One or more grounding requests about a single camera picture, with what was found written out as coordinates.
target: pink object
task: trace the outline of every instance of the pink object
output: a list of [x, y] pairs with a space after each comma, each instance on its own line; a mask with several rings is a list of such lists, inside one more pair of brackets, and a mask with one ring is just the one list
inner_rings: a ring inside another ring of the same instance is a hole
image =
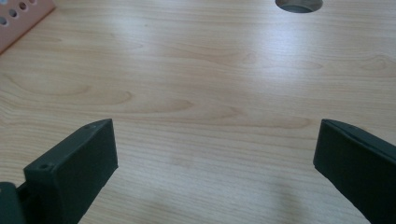
[[0, 54], [53, 9], [52, 0], [0, 0]]

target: small hole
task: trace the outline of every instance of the small hole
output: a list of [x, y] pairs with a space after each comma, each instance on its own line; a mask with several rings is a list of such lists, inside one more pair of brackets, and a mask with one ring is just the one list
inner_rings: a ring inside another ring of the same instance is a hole
[[7, 25], [7, 19], [6, 18], [4, 18], [4, 17], [0, 17], [0, 24], [2, 24], [2, 25]]
[[41, 170], [45, 170], [45, 169], [47, 169], [47, 168], [49, 168], [50, 166], [48, 165], [48, 164], [42, 164], [42, 165], [40, 165], [40, 167], [38, 167], [39, 169], [41, 169]]
[[20, 9], [22, 9], [23, 11], [27, 9], [27, 6], [25, 3], [20, 2]]
[[16, 11], [15, 9], [10, 9], [10, 10], [8, 11], [8, 14], [9, 14], [11, 17], [13, 17], [13, 18], [16, 18], [16, 17], [18, 16], [18, 13], [17, 13], [17, 11]]
[[288, 12], [309, 13], [323, 6], [322, 0], [275, 0], [278, 7]]

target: black clamp jaw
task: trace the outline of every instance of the black clamp jaw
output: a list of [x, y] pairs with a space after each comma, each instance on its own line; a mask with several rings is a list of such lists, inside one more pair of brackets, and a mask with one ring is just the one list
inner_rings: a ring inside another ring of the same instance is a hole
[[352, 125], [324, 119], [314, 164], [371, 223], [396, 223], [395, 146]]
[[21, 186], [0, 183], [0, 223], [77, 224], [117, 168], [112, 120], [85, 125], [26, 166]]

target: hole in pink object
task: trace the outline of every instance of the hole in pink object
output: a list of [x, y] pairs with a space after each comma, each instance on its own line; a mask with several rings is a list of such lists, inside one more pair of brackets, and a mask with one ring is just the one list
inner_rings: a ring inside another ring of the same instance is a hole
[[7, 23], [8, 23], [8, 21], [7, 21], [6, 18], [0, 17], [0, 24], [2, 24], [2, 25], [7, 25]]
[[18, 17], [18, 12], [13, 8], [8, 11], [8, 14], [13, 18]]
[[23, 11], [27, 9], [27, 6], [24, 2], [20, 2], [20, 9], [22, 9]]

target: table surface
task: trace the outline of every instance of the table surface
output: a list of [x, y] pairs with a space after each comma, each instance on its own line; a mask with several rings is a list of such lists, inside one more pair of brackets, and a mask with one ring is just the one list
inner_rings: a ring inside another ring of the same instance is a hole
[[112, 118], [80, 223], [369, 223], [312, 164], [322, 119], [396, 144], [394, 0], [57, 0], [0, 56], [0, 179]]

